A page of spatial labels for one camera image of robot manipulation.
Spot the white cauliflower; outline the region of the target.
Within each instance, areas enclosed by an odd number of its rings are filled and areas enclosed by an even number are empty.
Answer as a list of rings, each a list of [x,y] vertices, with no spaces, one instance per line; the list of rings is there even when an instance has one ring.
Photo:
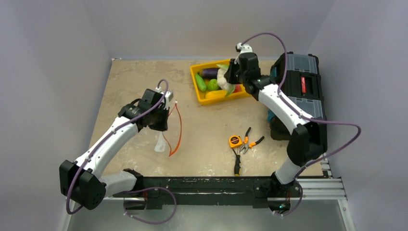
[[[229,68],[229,65],[226,64],[217,64],[217,67],[219,68],[217,71],[217,84],[222,90],[226,90],[227,93],[225,97],[231,95],[235,89],[236,89],[236,84],[230,84],[227,82],[227,79],[225,78],[225,74]]]

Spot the clear orange zip bag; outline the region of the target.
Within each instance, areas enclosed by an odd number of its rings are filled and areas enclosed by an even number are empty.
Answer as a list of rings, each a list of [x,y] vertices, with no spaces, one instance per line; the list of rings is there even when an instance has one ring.
[[[168,157],[171,157],[180,149],[183,135],[183,120],[177,100],[173,102],[169,111],[169,118],[171,122],[178,122],[178,124],[171,125],[169,131],[158,133],[158,139],[153,150],[157,153],[167,151]]]

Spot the green lime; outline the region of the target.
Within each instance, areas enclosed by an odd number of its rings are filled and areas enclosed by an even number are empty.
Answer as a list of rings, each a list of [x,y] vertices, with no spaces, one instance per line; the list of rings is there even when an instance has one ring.
[[[209,82],[207,83],[207,90],[208,91],[216,91],[219,90],[220,87],[218,85],[217,79],[211,79],[209,80]]]

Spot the purple eggplant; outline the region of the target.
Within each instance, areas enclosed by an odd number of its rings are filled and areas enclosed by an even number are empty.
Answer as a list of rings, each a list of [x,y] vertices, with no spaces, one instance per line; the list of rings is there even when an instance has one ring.
[[[218,71],[220,68],[213,67],[213,68],[205,68],[198,72],[198,74],[204,79],[217,79]]]

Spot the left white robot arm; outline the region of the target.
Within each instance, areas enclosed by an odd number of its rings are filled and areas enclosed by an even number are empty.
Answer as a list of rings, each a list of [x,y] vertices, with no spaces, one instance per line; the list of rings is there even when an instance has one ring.
[[[142,175],[132,169],[103,176],[107,165],[120,149],[143,128],[167,130],[169,104],[173,92],[147,89],[142,98],[123,106],[103,136],[75,161],[65,160],[59,167],[60,190],[88,210],[105,197],[127,192],[137,197],[143,192]]]

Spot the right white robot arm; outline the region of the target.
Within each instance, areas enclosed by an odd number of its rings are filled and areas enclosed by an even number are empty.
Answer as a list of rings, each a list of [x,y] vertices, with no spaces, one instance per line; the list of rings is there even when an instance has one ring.
[[[287,52],[267,76],[261,74],[257,55],[250,52],[230,59],[224,76],[228,83],[242,84],[248,94],[274,113],[269,122],[271,138],[288,141],[288,157],[272,174],[270,183],[271,192],[281,196],[301,168],[328,149],[327,126],[316,122],[327,119],[319,59],[312,54]],[[315,121],[302,119],[299,114]]]

